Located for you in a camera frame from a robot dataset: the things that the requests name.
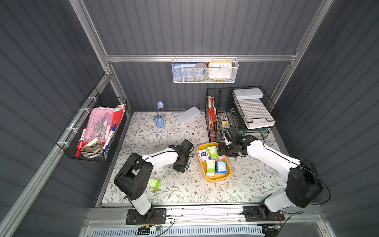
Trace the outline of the green white tissue pack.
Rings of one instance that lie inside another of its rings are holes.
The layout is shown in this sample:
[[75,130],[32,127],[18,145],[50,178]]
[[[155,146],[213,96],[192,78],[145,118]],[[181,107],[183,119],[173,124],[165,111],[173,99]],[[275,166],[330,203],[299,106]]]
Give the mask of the green white tissue pack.
[[210,155],[211,155],[211,159],[216,159],[219,157],[219,154],[218,154],[218,147],[217,146],[207,146],[209,148],[209,152],[210,152]]

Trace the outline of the green tissue pack front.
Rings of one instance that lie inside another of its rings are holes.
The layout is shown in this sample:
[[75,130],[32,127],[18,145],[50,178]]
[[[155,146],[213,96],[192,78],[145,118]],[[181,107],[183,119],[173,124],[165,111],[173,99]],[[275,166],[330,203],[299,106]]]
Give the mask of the green tissue pack front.
[[160,187],[160,184],[161,184],[161,180],[160,179],[149,178],[147,187],[155,189],[155,190],[158,190],[159,187]]

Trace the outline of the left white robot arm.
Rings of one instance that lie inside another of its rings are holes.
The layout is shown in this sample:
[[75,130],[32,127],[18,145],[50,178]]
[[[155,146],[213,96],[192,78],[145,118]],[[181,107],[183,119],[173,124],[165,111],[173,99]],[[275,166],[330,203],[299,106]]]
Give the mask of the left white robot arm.
[[173,165],[175,171],[183,173],[193,149],[193,144],[185,139],[180,145],[169,145],[151,155],[141,156],[133,153],[115,176],[114,184],[126,194],[133,210],[139,216],[148,216],[153,210],[153,205],[148,200],[145,190],[151,174],[168,165]]

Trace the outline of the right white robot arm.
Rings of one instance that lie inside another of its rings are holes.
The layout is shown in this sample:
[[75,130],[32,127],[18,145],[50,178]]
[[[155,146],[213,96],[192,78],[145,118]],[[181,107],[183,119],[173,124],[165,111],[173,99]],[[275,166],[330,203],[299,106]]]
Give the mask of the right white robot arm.
[[241,135],[236,127],[223,131],[224,143],[219,144],[218,154],[227,157],[239,155],[257,158],[276,170],[286,180],[286,188],[268,195],[259,203],[259,214],[267,219],[290,206],[307,207],[323,191],[323,183],[313,162],[301,162],[282,154],[250,134]]

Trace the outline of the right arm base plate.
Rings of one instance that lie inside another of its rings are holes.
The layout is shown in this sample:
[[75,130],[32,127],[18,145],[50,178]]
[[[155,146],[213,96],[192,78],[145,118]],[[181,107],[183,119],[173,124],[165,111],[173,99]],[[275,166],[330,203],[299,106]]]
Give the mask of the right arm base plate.
[[242,215],[247,222],[284,221],[285,216],[281,211],[270,212],[262,206],[244,206]]

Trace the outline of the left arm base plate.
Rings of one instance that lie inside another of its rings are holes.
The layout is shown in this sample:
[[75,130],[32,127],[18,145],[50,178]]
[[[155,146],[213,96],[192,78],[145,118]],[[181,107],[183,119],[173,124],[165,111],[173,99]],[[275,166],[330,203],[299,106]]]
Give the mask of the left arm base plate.
[[140,214],[136,209],[128,210],[125,224],[126,225],[153,225],[165,224],[167,218],[167,209],[151,208],[144,215]]

